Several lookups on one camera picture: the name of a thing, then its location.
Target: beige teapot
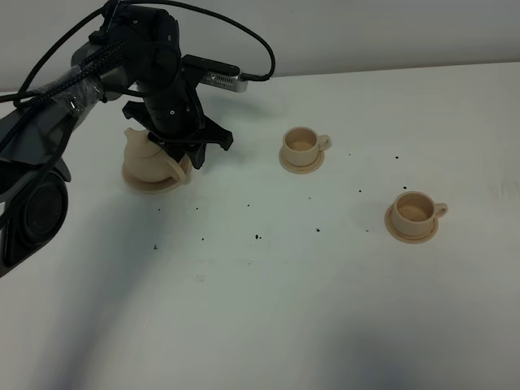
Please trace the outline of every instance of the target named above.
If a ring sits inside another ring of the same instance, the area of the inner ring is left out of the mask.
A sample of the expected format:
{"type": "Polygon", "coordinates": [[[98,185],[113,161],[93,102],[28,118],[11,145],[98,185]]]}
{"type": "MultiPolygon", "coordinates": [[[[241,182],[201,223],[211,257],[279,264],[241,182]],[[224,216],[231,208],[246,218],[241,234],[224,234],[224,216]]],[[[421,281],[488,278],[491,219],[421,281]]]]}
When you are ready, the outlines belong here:
{"type": "Polygon", "coordinates": [[[127,145],[122,173],[130,187],[145,193],[157,193],[186,183],[192,167],[188,156],[178,163],[148,139],[146,130],[139,132],[127,128],[124,135],[127,145]]]}

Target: white wall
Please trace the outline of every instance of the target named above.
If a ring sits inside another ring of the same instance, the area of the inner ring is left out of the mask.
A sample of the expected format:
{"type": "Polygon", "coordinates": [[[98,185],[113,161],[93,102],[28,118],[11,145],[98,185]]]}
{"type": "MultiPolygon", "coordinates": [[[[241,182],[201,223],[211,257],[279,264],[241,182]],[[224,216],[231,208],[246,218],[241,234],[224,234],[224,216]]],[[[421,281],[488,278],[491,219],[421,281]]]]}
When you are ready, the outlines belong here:
{"type": "MultiPolygon", "coordinates": [[[[5,1],[0,12],[0,89],[18,87],[34,63],[103,0],[5,1]]],[[[347,72],[520,59],[518,0],[198,0],[264,37],[277,75],[347,72]]],[[[252,38],[204,15],[170,7],[181,50],[264,72],[252,38]]],[[[67,69],[72,52],[101,18],[60,50],[37,83],[67,69]]]]}

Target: cup handle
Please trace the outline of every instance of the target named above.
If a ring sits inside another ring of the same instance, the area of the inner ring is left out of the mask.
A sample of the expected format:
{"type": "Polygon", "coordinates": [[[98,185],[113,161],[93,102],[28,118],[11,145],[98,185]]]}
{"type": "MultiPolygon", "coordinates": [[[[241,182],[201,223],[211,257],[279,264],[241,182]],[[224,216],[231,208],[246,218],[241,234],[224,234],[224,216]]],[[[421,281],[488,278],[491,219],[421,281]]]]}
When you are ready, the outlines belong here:
{"type": "Polygon", "coordinates": [[[436,203],[435,204],[435,218],[444,217],[448,212],[448,205],[446,203],[436,203]]]}
{"type": "Polygon", "coordinates": [[[176,160],[174,160],[168,155],[165,155],[163,161],[173,170],[172,173],[175,173],[174,175],[172,175],[172,177],[177,176],[176,179],[180,183],[184,183],[186,181],[186,172],[184,172],[184,169],[182,169],[182,167],[176,160]]]}
{"type": "Polygon", "coordinates": [[[329,136],[318,136],[318,150],[327,150],[332,146],[332,141],[329,136]]]}

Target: table surface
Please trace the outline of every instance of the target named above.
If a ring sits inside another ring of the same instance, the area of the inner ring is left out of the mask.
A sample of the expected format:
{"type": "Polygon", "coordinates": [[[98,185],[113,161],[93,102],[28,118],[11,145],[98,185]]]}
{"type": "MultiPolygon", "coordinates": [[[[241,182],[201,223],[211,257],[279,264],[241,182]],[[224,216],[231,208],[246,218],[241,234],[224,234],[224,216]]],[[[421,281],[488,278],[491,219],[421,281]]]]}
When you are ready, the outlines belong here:
{"type": "Polygon", "coordinates": [[[235,142],[162,195],[125,187],[141,127],[98,104],[64,156],[62,230],[0,279],[2,389],[518,388],[519,74],[202,85],[235,142]],[[310,175],[278,161],[298,125],[332,138],[310,175]],[[385,229],[403,188],[449,205],[425,244],[385,229]]]}

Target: beige saucer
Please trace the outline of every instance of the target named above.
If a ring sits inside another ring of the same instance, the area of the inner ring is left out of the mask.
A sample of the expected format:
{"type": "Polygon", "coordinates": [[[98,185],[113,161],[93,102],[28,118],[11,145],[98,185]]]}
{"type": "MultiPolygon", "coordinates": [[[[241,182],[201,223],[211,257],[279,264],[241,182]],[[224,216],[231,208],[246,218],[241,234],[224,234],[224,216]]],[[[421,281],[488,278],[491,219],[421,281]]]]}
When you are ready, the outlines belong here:
{"type": "Polygon", "coordinates": [[[318,158],[314,160],[310,165],[306,165],[305,167],[295,167],[292,164],[289,164],[288,161],[283,156],[284,148],[279,150],[279,163],[284,167],[287,171],[292,173],[297,173],[299,175],[304,175],[305,173],[311,173],[320,168],[323,164],[323,160],[325,159],[325,152],[323,150],[318,152],[318,158]]]}
{"type": "MultiPolygon", "coordinates": [[[[192,162],[188,156],[184,156],[184,158],[180,161],[180,167],[188,177],[189,172],[192,170],[192,162]]],[[[159,181],[158,183],[146,183],[132,176],[132,174],[124,165],[121,173],[123,174],[125,183],[128,184],[130,188],[142,193],[165,193],[167,191],[171,191],[172,189],[176,189],[182,184],[182,182],[175,177],[169,177],[168,179],[159,181]]]]}
{"type": "Polygon", "coordinates": [[[422,244],[423,242],[429,241],[439,229],[439,222],[437,219],[433,221],[433,229],[427,233],[425,236],[419,237],[408,237],[400,234],[392,225],[392,207],[389,207],[387,213],[384,215],[384,225],[387,227],[388,232],[399,241],[405,242],[407,244],[422,244]]]}

